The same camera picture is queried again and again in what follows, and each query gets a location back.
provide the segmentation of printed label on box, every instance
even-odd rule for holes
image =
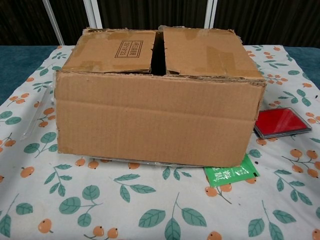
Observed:
[[[122,41],[115,58],[139,58],[144,41]]]

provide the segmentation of red ink pad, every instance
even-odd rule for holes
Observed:
[[[259,112],[254,130],[262,139],[302,134],[312,130],[291,107]]]

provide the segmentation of floral tablecloth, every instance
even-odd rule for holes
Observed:
[[[202,168],[58,154],[51,101],[21,141],[73,49],[59,46],[0,106],[0,239],[319,240],[320,91],[282,46],[245,48],[267,80],[262,109],[292,107],[313,130],[253,133],[261,176],[211,188]]]

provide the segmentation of green packet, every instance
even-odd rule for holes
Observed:
[[[240,166],[204,167],[204,171],[211,187],[232,184],[260,176],[247,154]]]

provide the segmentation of cardboard box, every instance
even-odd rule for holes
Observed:
[[[58,151],[239,165],[265,87],[229,30],[86,30],[56,75]]]

